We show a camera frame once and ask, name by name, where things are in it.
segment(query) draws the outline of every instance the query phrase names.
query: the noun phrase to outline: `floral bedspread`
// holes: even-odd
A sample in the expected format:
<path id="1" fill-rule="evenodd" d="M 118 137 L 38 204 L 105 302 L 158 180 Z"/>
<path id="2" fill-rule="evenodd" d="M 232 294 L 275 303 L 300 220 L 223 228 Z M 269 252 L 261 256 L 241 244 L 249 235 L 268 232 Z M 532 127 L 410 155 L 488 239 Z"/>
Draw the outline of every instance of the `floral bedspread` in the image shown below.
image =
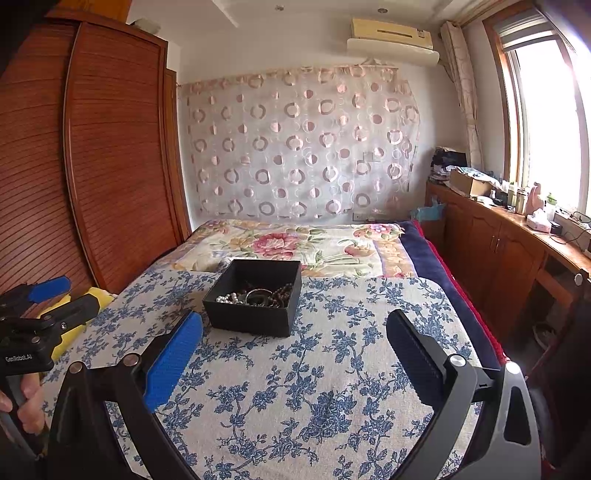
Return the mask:
<path id="1" fill-rule="evenodd" d="M 112 365 L 141 353 L 201 299 L 216 274 L 151 268 L 126 288 L 61 357 L 44 381 L 51 419 L 67 366 Z M 212 329 L 169 402 L 157 411 L 186 462 L 203 480 L 387 479 L 432 417 L 385 336 L 400 308 L 447 353 L 479 365 L 441 288 L 422 278 L 305 278 L 286 339 Z M 145 470 L 114 404 L 108 409 L 134 471 Z M 454 471 L 477 419 L 442 473 Z"/>
<path id="2" fill-rule="evenodd" d="M 233 258 L 300 260 L 306 277 L 415 277 L 396 223 L 294 226 L 212 220 L 158 265 L 216 272 Z"/>

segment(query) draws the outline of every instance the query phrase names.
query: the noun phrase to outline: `white wall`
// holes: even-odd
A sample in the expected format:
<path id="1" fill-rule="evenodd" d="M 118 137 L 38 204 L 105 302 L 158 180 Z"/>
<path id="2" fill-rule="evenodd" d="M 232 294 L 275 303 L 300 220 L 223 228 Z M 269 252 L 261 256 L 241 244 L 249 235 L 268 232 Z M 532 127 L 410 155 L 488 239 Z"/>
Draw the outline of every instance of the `white wall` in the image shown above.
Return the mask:
<path id="1" fill-rule="evenodd" d="M 241 25 L 240 28 L 203 36 L 194 46 L 183 46 L 178 82 L 183 84 L 278 68 L 364 61 L 347 55 L 349 34 L 350 19 L 345 17 L 292 15 L 281 23 Z M 395 65 L 400 68 L 400 75 L 409 81 L 421 115 L 419 149 L 410 186 L 412 195 L 408 200 L 411 209 L 424 203 L 424 186 L 434 148 L 444 145 L 464 149 L 465 127 L 455 88 L 442 66 Z M 181 155 L 184 171 L 194 176 L 190 172 L 190 146 L 186 143 L 187 119 L 184 114 L 186 107 L 181 103 Z M 195 185 L 192 178 L 189 180 L 189 184 Z M 191 202 L 194 192 L 188 190 L 187 196 L 194 204 Z M 202 221 L 196 212 L 192 213 L 192 218 L 197 225 Z"/>
<path id="2" fill-rule="evenodd" d="M 485 170 L 492 170 L 497 176 L 501 176 L 505 162 L 505 129 L 501 87 L 495 59 L 481 20 L 472 22 L 463 29 L 463 32 L 476 80 L 478 97 L 476 126 L 480 136 Z"/>

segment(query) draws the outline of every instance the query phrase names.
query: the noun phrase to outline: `hand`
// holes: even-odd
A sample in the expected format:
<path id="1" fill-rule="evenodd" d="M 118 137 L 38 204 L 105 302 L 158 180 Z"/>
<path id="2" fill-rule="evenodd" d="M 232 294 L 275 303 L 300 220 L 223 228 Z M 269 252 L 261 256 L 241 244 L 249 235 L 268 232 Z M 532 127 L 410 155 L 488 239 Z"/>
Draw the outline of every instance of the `hand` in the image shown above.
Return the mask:
<path id="1" fill-rule="evenodd" d="M 45 426 L 43 406 L 43 389 L 39 382 L 39 374 L 22 376 L 21 391 L 27 401 L 18 409 L 18 418 L 22 422 L 22 429 L 27 433 L 39 435 Z M 0 411 L 12 411 L 12 402 L 0 392 Z"/>

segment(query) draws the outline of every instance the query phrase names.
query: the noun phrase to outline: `patterned curtain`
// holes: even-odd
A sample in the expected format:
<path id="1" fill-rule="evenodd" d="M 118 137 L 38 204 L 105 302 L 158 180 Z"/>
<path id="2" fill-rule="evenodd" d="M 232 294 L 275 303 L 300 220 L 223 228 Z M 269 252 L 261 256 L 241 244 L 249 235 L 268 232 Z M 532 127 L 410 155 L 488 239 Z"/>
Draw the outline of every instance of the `patterned curtain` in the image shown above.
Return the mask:
<path id="1" fill-rule="evenodd" d="M 197 211 L 318 219 L 409 195 L 420 117 L 396 69 L 300 68 L 184 86 Z"/>
<path id="2" fill-rule="evenodd" d="M 462 29 L 451 22 L 445 22 L 441 27 L 441 38 L 449 59 L 453 83 L 456 85 L 457 97 L 460 100 L 460 108 L 466 118 L 468 165 L 477 170 L 483 170 L 482 150 L 476 127 L 478 110 L 476 83 L 466 40 Z"/>

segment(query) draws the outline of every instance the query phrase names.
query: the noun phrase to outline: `ceiling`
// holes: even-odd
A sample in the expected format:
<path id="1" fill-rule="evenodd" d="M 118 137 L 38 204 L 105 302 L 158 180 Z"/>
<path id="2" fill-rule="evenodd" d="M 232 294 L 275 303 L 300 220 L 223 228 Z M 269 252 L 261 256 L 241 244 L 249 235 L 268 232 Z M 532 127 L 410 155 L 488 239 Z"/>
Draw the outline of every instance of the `ceiling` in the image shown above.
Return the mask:
<path id="1" fill-rule="evenodd" d="M 286 17 L 361 17 L 438 30 L 444 20 L 457 16 L 482 0 L 133 0 L 128 22 L 148 18 L 161 25 L 160 36 L 181 48 L 199 39 L 251 28 L 261 32 L 268 22 Z M 378 13 L 386 8 L 386 14 Z"/>

